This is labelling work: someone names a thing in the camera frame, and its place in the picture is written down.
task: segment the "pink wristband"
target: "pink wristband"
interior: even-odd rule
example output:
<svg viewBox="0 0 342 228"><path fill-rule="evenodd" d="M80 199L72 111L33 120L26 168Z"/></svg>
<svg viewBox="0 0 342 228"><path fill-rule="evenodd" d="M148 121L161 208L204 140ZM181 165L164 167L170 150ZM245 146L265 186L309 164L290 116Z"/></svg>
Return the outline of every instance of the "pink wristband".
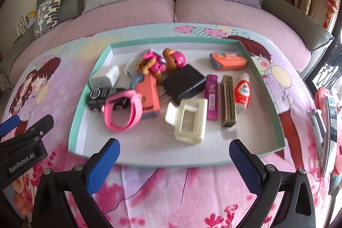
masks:
<svg viewBox="0 0 342 228"><path fill-rule="evenodd" d="M126 97L130 99L131 115L125 127L118 127L117 125L114 124L112 120L112 112L113 112L115 100L118 100L122 97ZM143 114L143 106L141 103L141 97L142 97L141 94L138 94L135 90L127 90L127 91L109 96L106 99L105 105L102 107L103 117L105 119L105 124L107 128L113 132L122 132L135 126L140 121L141 116Z"/></svg>

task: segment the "tray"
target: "tray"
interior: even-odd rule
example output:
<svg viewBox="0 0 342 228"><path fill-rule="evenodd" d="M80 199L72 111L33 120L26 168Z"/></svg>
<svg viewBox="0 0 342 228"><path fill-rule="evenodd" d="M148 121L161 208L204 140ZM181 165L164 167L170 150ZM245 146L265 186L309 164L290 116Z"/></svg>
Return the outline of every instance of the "tray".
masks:
<svg viewBox="0 0 342 228"><path fill-rule="evenodd" d="M115 64L119 66L120 78L116 87L129 88L130 78L125 75L125 64L138 52L153 48L161 53L166 47L181 51L187 63L203 75L231 75L234 85L242 73L251 76L251 100L248 109L238 114L232 128L221 128L221 100L217 121L207 121L206 135L201 144L191 145L176 141L173 130L167 129L164 120L168 102L166 94L160 98L161 110L157 118L141 120L125 132L113 133L105 127L102 113L87 107L90 87L87 84L78 103L69 137L69 152L90 157L97 153L111 137L119 140L121 153L118 164L143 167L196 167L231 163L228 152L230 141L239 138L251 153L266 155L285 146L283 130L272 99L261 76L240 41L213 38L171 37L134 40L109 45L98 59L91 75L100 67ZM215 51L240 51L247 59L244 70L215 71L209 54ZM204 92L197 95L204 97ZM115 121L127 121L129 109L115 111Z"/></svg>

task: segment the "toy car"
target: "toy car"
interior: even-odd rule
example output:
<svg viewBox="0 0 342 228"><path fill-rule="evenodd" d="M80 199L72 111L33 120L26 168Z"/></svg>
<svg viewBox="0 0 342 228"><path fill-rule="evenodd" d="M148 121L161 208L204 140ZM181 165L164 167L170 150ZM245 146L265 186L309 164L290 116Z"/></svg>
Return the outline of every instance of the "toy car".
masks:
<svg viewBox="0 0 342 228"><path fill-rule="evenodd" d="M125 88L95 88L90 91L89 98L88 98L88 107L92 111L101 111L102 106L106 103L106 99L109 96L112 96L117 93L121 93L125 91ZM114 110L115 109L124 109L127 108L130 104L128 98L120 98L115 100Z"/></svg>

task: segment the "white charger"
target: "white charger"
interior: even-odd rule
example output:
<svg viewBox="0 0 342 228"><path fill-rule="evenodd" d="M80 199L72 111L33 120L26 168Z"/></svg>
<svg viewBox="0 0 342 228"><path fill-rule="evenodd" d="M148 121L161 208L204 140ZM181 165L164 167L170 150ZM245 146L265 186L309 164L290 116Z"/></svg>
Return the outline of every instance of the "white charger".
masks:
<svg viewBox="0 0 342 228"><path fill-rule="evenodd" d="M117 65L101 67L89 79L91 89L95 88L113 88L120 76L120 70Z"/></svg>

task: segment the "toy dog figure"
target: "toy dog figure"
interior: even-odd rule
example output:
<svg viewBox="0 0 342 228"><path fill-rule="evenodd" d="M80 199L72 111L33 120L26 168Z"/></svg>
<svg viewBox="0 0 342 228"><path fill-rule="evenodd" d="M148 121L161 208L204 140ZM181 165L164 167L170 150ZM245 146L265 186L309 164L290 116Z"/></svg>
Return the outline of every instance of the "toy dog figure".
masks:
<svg viewBox="0 0 342 228"><path fill-rule="evenodd" d="M158 55L152 51L148 51L143 55L136 67L140 70L142 75L152 73L157 79L157 84L161 86L161 74L165 71L174 72L186 65L185 57L182 53L173 49L166 48L163 51L163 56Z"/></svg>
<svg viewBox="0 0 342 228"><path fill-rule="evenodd" d="M142 75L153 74L158 85L161 85L161 73L165 72L165 64L166 60L163 57L149 50L146 54L143 54L143 59L136 64L136 67Z"/></svg>
<svg viewBox="0 0 342 228"><path fill-rule="evenodd" d="M173 73L186 65L185 56L174 49L166 48L163 50L163 56L166 60L166 71Z"/></svg>

